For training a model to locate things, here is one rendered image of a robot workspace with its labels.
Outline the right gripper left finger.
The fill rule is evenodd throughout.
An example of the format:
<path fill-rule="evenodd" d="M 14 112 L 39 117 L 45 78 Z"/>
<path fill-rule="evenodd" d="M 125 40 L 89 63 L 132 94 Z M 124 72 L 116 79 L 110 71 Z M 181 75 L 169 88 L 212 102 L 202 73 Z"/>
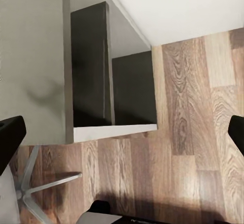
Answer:
<path fill-rule="evenodd" d="M 0 176 L 26 136 L 22 115 L 0 121 Z"/>

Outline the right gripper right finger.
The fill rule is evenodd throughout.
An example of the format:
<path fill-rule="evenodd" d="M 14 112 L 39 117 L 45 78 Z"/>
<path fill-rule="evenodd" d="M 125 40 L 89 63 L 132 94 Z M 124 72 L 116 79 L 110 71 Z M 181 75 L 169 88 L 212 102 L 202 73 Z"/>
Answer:
<path fill-rule="evenodd" d="M 244 117 L 232 115 L 228 134 L 244 156 Z"/>

